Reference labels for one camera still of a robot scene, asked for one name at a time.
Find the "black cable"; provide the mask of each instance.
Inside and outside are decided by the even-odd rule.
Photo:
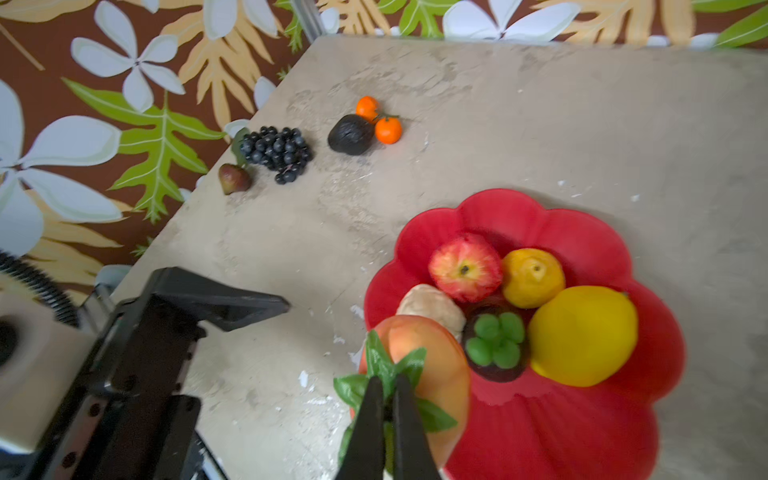
[[[78,313],[72,302],[48,275],[3,250],[0,250],[0,273],[22,282],[37,293],[38,298],[53,309],[56,320],[78,326]]]

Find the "lemon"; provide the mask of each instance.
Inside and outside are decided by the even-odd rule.
[[[637,344],[632,302],[604,286],[573,286],[533,315],[531,368],[565,385],[592,386],[616,373]]]
[[[565,288],[558,259],[535,248],[513,250],[502,260],[502,292],[518,308],[537,308]]]

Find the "brown fig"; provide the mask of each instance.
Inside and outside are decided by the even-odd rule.
[[[224,164],[219,168],[219,181],[224,195],[244,192],[253,185],[253,180],[251,180],[248,172],[244,168],[232,164]]]

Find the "stone surface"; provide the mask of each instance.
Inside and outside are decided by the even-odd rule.
[[[653,478],[766,478],[766,78],[768,58],[744,51],[322,38],[250,123],[306,132],[307,172],[280,186],[260,167],[225,197],[214,171],[116,295],[179,265],[289,299],[280,318],[209,328],[185,389],[233,480],[330,480],[348,422],[332,378],[354,368],[366,286],[398,232],[479,190],[519,189],[608,222],[677,315],[688,363],[656,405]],[[402,116],[402,140],[331,151],[329,129],[367,94]]]

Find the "avocado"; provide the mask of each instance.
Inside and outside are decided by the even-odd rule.
[[[361,155],[371,146],[373,125],[359,115],[344,115],[328,134],[331,150],[348,155]]]

